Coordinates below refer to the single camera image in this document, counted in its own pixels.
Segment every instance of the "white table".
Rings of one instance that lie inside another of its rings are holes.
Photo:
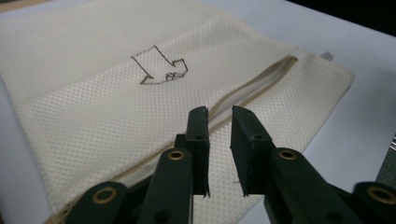
[[[0,14],[0,20],[78,4],[53,1]],[[352,191],[373,181],[396,132],[396,38],[281,0],[201,0],[223,8],[273,39],[334,62],[356,78],[305,156],[333,185]],[[43,181],[0,85],[0,209],[6,223],[42,223],[50,216]],[[269,223],[262,201],[239,223]]]

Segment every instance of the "textured fabric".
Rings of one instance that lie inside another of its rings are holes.
[[[226,105],[254,96],[247,107],[276,145],[302,151],[353,78],[315,55],[277,66],[296,48],[178,0],[95,1],[0,21],[0,38],[0,76],[54,213],[99,182],[152,174],[188,112],[206,105],[212,197],[195,197],[194,222],[233,223],[259,197],[234,183],[230,124],[213,125]]]

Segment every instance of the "cloth bag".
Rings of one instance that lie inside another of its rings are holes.
[[[211,198],[194,223],[234,223],[242,197],[231,155],[231,106],[262,121],[276,146],[303,151],[353,74],[268,39],[228,13],[191,1],[92,1],[0,21],[0,76],[62,222],[85,190],[152,175],[209,108]]]

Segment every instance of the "drawn arrow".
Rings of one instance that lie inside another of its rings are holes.
[[[163,53],[153,46],[139,52],[132,59],[140,66],[146,76],[140,82],[142,85],[161,84],[184,77],[189,71],[184,59],[170,62]]]

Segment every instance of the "white fabric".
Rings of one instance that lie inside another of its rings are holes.
[[[192,108],[212,108],[295,50],[256,34],[226,13],[177,0],[95,1],[0,21],[0,30],[0,75],[54,213],[99,182],[131,184],[138,179],[134,176],[149,175],[156,155],[176,133],[184,132]],[[297,72],[290,82],[287,74],[249,105],[270,104],[253,111],[273,122],[266,128],[276,144],[299,150],[352,80],[348,71],[318,65],[323,61],[314,56],[305,61],[292,69],[311,70]],[[318,107],[307,111],[311,105]],[[229,192],[239,188],[223,186],[232,175],[222,174],[233,169],[229,155],[221,153],[229,154],[227,127],[211,136],[212,198],[195,200],[197,223],[236,221],[256,201],[251,197],[233,203],[216,196],[216,189],[224,189],[219,195],[232,196]],[[289,133],[280,127],[290,128]],[[282,139],[290,142],[284,146]],[[124,172],[130,175],[120,179]],[[232,216],[224,210],[232,208],[229,203],[237,205]]]

